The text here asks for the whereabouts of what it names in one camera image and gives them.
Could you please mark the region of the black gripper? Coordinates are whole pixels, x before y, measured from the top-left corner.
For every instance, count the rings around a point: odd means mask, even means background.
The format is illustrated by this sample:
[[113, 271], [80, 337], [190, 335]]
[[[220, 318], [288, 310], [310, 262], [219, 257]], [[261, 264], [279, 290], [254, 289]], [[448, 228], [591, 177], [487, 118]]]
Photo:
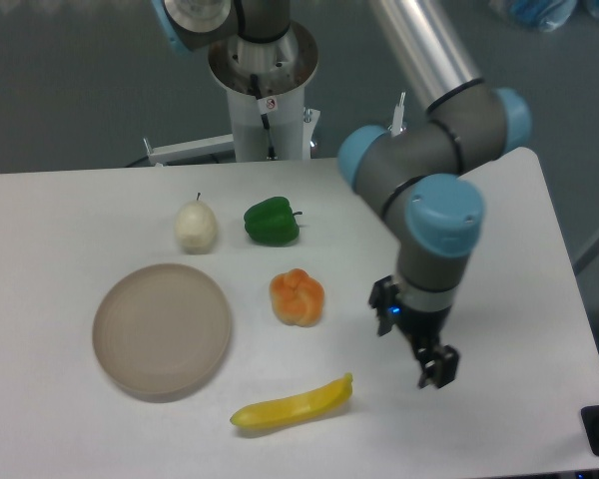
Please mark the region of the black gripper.
[[395, 324], [410, 342], [420, 365], [417, 387], [440, 389], [456, 377], [460, 354], [439, 343], [440, 332], [452, 307], [452, 290], [428, 291], [414, 286], [398, 291], [392, 277], [376, 281], [368, 305], [375, 311], [377, 335], [391, 332]]

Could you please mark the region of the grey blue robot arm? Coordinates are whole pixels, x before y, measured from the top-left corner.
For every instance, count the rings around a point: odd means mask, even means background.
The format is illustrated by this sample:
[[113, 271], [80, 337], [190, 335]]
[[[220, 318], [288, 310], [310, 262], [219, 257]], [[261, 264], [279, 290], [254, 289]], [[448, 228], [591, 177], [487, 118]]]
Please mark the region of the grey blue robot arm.
[[[208, 49], [238, 161], [308, 155], [303, 88], [318, 51], [289, 2], [158, 1], [154, 9], [173, 46]], [[400, 244], [395, 272], [370, 293], [378, 331], [398, 329], [420, 365], [420, 385], [443, 387], [460, 355], [440, 332], [484, 218], [483, 199], [463, 175], [522, 146], [531, 116], [515, 91], [485, 85], [437, 2], [375, 1], [371, 9], [427, 120], [413, 132], [356, 130], [339, 148], [338, 167]]]

